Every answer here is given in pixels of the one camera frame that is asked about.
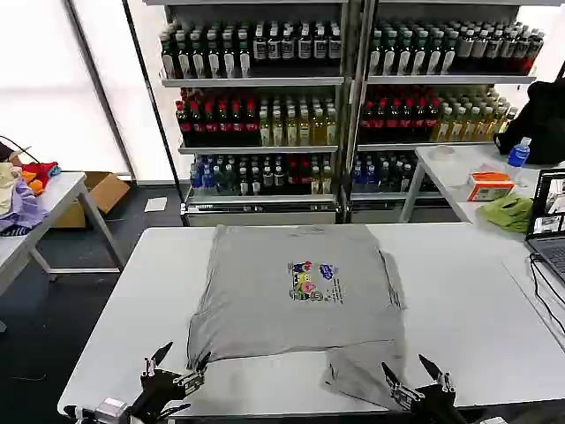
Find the black cable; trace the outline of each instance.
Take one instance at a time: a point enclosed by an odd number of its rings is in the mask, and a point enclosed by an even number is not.
[[[10,140],[8,137],[6,137],[5,135],[0,134],[0,139],[5,139],[8,140],[11,144],[13,144],[14,146],[16,146],[19,150],[21,150],[22,152],[24,152],[26,155],[28,155],[29,157],[31,157],[32,159],[34,159],[37,163],[40,163],[37,159],[35,159],[31,153],[29,153],[27,150],[25,150],[24,148],[22,148],[17,142],[15,142],[14,140]]]
[[[549,313],[549,316],[551,316],[554,321],[556,321],[559,326],[561,327],[561,331],[563,332],[563,334],[565,334],[565,327],[563,326],[563,324],[561,323],[561,321],[559,321],[559,319],[554,315],[554,313],[552,312],[551,308],[549,307],[549,305],[546,303],[545,300],[542,299],[541,296],[539,296],[539,285],[538,285],[538,279],[536,278],[536,271],[535,269],[539,272],[539,274],[541,275],[541,277],[544,279],[544,281],[547,283],[547,285],[549,286],[549,288],[552,290],[552,292],[559,298],[559,300],[563,303],[563,305],[565,305],[565,302],[563,302],[563,298],[557,294],[557,291],[555,291],[555,289],[553,288],[552,285],[550,285],[550,283],[547,281],[546,276],[543,275],[543,273],[541,272],[541,270],[538,268],[537,265],[534,264],[535,261],[539,261],[538,258],[536,258],[535,254],[530,254],[530,269],[531,269],[531,274],[533,275],[533,283],[534,283],[534,293],[536,295],[536,298],[539,299],[539,301],[544,305],[544,307],[546,307],[547,312]]]

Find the purple cloth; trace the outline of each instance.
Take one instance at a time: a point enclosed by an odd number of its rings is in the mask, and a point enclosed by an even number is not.
[[[23,179],[18,178],[11,194],[10,212],[0,215],[0,231],[12,225],[32,229],[40,224],[46,215],[47,212],[39,207],[31,188]]]

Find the orange box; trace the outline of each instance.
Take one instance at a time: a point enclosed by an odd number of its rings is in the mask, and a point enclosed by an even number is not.
[[[503,172],[474,172],[469,176],[469,186],[467,201],[494,201],[510,193],[514,183]]]

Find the red cloth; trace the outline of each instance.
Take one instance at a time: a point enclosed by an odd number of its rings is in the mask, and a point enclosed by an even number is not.
[[[28,163],[24,164],[21,169],[27,172],[32,172],[37,174],[34,180],[39,180],[43,184],[43,187],[47,185],[49,181],[49,170],[54,166],[57,166],[57,162],[52,163]]]

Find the black bag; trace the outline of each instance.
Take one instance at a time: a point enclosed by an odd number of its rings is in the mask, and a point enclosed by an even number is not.
[[[555,165],[565,161],[565,79],[534,82],[528,87],[530,100],[506,132],[494,135],[494,143],[507,155],[523,137],[530,137],[526,163]]]

